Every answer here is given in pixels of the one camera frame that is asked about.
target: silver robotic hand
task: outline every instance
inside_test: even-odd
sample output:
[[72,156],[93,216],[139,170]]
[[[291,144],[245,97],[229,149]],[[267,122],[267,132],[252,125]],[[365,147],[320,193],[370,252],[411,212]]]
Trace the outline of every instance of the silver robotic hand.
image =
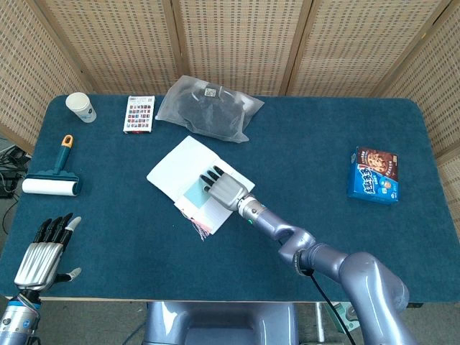
[[20,292],[8,302],[0,319],[0,345],[40,344],[35,335],[40,322],[40,293],[54,283],[71,281],[80,274],[81,268],[66,274],[57,273],[60,258],[81,220],[76,217],[69,223],[71,218],[69,213],[43,222],[27,248],[14,278]]
[[319,243],[305,229],[292,226],[262,205],[248,190],[219,167],[201,179],[205,192],[223,207],[238,211],[250,224],[273,240],[286,239],[278,253],[303,275],[320,272],[342,286],[356,311],[366,345],[415,345],[400,319],[409,302],[402,280],[366,252],[344,254]]

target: floor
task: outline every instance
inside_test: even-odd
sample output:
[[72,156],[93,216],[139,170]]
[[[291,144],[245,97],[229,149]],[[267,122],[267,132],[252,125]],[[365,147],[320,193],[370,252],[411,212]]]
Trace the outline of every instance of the floor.
[[[4,140],[0,142],[0,150],[7,146]],[[0,217],[13,202],[12,199],[0,199]],[[16,206],[5,217],[6,231],[15,212]],[[0,231],[0,251],[5,240],[6,234]],[[0,296],[0,313],[5,309],[6,302],[6,298]],[[300,303],[297,309],[300,341],[317,344],[314,304]],[[43,345],[122,344],[145,321],[146,313],[145,303],[138,302],[45,301],[38,334]],[[402,318],[422,345],[460,343],[460,305],[425,304],[422,308],[407,309]],[[335,330],[326,313],[323,314],[323,322],[327,344],[350,344],[345,335]],[[142,334],[143,328],[128,344],[140,344]],[[363,344],[359,328],[351,334],[356,344]]]

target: woven panel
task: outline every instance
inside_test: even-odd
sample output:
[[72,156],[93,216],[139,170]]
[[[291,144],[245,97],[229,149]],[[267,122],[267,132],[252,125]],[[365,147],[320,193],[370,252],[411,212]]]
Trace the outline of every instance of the woven panel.
[[457,234],[460,236],[460,157],[439,165],[444,194],[451,210]]
[[48,103],[86,91],[24,0],[0,1],[0,123],[5,135],[31,150]]
[[385,96],[407,97],[423,111],[435,153],[460,141],[460,6],[408,61]]
[[161,94],[178,79],[160,0],[42,0],[102,93]]
[[301,6],[301,0],[180,1],[191,75],[277,95]]
[[368,96],[439,3],[323,1],[289,94]]

